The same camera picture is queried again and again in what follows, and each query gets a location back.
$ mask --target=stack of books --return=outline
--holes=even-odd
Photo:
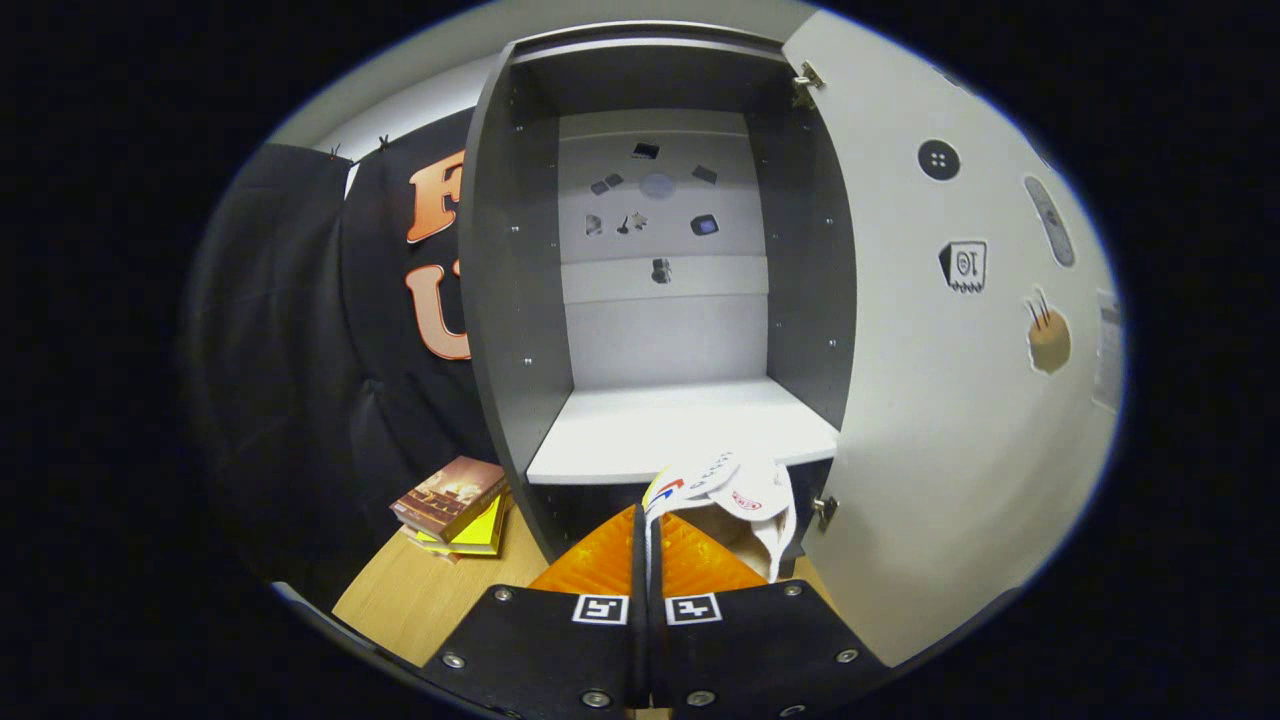
[[[401,534],[435,557],[498,555],[511,493],[502,468],[456,457],[392,503]]]

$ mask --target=icon sticker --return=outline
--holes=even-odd
[[[938,252],[938,263],[956,292],[978,293],[987,284],[987,243],[980,240],[948,243]]]

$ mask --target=paper label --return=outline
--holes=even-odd
[[[1098,291],[1098,365],[1093,374],[1093,401],[1117,413],[1124,397],[1124,323],[1120,302]]]

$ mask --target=button sticker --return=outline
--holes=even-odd
[[[916,159],[924,174],[936,181],[948,181],[960,172],[960,155],[941,140],[929,140],[922,145]]]

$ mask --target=black curtain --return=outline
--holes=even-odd
[[[498,462],[471,361],[442,357],[426,346],[406,286],[412,270],[439,266],[439,314],[451,332],[466,331],[465,281],[453,273],[457,223],[416,242],[408,232],[415,205],[410,179],[466,146],[471,113],[448,115],[362,158],[342,209],[343,309],[365,370],[349,415],[358,502],[384,538],[398,527],[387,507],[456,456]],[[433,197],[448,210],[465,201]]]
[[[324,610],[398,528],[396,498],[458,455],[498,462],[470,359],[426,346],[406,284],[442,268],[442,320],[465,332],[456,223],[407,233],[410,179],[460,152],[470,120],[361,159],[346,199],[349,160],[261,147],[193,264],[179,355],[210,503],[256,575]]]
[[[349,168],[262,146],[210,220],[179,334],[218,520],[256,575],[325,610],[385,541],[358,512],[348,428],[362,383],[338,274]]]

